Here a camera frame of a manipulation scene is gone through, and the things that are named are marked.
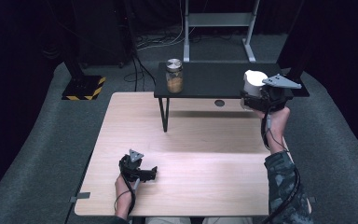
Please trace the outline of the black post with plain base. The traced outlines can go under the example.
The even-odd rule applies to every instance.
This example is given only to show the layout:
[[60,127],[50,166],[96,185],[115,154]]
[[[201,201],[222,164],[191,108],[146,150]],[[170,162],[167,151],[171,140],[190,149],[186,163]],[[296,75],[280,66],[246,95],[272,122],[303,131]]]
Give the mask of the black post with plain base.
[[305,70],[308,60],[307,37],[301,31],[301,26],[305,22],[308,14],[307,0],[297,0],[299,2],[296,10],[295,19],[289,30],[289,34],[282,47],[278,58],[278,65],[286,69],[286,77],[302,85],[300,89],[292,90],[295,97],[309,97],[310,94],[301,80],[301,75]]

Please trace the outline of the white lidded jar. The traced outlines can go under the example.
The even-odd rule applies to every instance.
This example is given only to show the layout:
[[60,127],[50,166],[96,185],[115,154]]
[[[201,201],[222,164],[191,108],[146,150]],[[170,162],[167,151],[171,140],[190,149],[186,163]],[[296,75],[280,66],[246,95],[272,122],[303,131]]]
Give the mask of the white lidded jar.
[[247,105],[249,100],[260,100],[261,89],[265,86],[263,82],[268,76],[261,71],[247,70],[243,75],[243,90],[241,91],[241,107],[245,110],[250,109]]

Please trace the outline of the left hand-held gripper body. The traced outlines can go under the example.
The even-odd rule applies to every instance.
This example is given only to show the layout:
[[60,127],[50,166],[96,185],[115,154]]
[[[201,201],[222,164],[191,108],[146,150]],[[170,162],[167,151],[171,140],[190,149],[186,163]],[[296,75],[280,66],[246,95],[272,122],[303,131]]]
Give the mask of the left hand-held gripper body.
[[120,173],[129,182],[134,182],[137,179],[144,180],[143,171],[140,169],[143,156],[142,153],[130,149],[129,153],[125,154],[119,161]]

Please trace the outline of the black post with striped base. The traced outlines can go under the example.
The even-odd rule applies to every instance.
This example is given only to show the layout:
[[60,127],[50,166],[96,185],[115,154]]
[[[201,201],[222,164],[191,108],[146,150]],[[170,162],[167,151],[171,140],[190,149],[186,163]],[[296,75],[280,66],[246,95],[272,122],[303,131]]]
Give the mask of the black post with striped base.
[[60,27],[62,29],[62,58],[71,75],[71,79],[62,93],[62,99],[70,101],[95,100],[102,90],[105,77],[86,76],[83,73],[68,38],[65,36],[65,31],[69,31],[69,28],[61,23]]

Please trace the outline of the person's left hand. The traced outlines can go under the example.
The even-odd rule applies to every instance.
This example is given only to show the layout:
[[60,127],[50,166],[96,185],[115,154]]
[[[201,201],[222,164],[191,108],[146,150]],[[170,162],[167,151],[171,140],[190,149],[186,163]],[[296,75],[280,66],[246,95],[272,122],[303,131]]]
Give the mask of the person's left hand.
[[139,184],[140,184],[140,179],[136,179],[133,182],[129,182],[122,175],[118,176],[115,183],[117,207],[124,207],[124,206],[131,205]]

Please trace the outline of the grey metal stand frame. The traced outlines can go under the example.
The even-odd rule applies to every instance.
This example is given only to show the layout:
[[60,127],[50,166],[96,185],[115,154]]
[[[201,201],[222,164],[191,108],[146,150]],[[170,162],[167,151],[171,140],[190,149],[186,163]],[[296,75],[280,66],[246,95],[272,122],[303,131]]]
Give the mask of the grey metal stand frame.
[[190,61],[189,34],[191,28],[199,27],[247,27],[247,36],[242,40],[248,61],[255,63],[256,58],[250,45],[253,35],[260,0],[254,0],[251,12],[242,13],[190,13],[189,0],[185,0],[185,39],[184,62]]

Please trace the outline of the glass jar with metal lid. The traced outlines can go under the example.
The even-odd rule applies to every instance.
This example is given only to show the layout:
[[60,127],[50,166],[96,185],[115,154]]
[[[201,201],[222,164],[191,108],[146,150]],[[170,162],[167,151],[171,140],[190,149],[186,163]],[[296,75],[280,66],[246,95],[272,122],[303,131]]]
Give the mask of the glass jar with metal lid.
[[183,89],[183,64],[179,59],[169,59],[166,62],[166,82],[170,93],[179,93]]

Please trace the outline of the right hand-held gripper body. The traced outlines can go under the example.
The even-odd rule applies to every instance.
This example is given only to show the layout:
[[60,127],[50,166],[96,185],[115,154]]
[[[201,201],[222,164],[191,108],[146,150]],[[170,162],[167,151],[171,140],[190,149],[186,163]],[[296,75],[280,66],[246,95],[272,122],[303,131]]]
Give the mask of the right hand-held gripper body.
[[283,109],[286,102],[294,98],[291,90],[302,88],[301,84],[280,74],[263,78],[262,83],[260,95],[255,98],[252,108],[266,113]]

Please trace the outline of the black shelf with metal legs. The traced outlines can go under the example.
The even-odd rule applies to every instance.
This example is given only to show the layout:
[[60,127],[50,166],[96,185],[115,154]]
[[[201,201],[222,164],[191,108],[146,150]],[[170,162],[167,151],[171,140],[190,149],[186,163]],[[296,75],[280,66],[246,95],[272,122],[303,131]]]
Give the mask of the black shelf with metal legs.
[[183,89],[179,93],[170,93],[166,82],[166,63],[160,63],[154,97],[158,98],[163,131],[168,130],[172,98],[241,99],[243,75],[247,70],[261,71],[268,77],[282,75],[276,63],[184,63]]

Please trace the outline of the black equipment cart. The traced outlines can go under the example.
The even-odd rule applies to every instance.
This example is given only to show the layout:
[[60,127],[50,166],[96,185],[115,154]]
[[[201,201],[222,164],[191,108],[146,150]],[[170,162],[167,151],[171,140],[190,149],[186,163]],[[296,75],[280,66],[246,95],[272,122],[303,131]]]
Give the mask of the black equipment cart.
[[80,64],[123,67],[133,53],[125,0],[73,0],[73,7]]

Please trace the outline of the person's right hand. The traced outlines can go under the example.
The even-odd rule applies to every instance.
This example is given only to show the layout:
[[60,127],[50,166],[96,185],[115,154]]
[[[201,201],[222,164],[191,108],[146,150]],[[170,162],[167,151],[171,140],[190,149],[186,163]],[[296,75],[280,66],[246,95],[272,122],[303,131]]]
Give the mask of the person's right hand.
[[267,116],[258,110],[255,110],[255,113],[260,119],[266,119],[264,136],[268,139],[268,144],[270,146],[273,143],[281,144],[286,123],[290,116],[290,109],[285,107],[279,111],[268,114]]

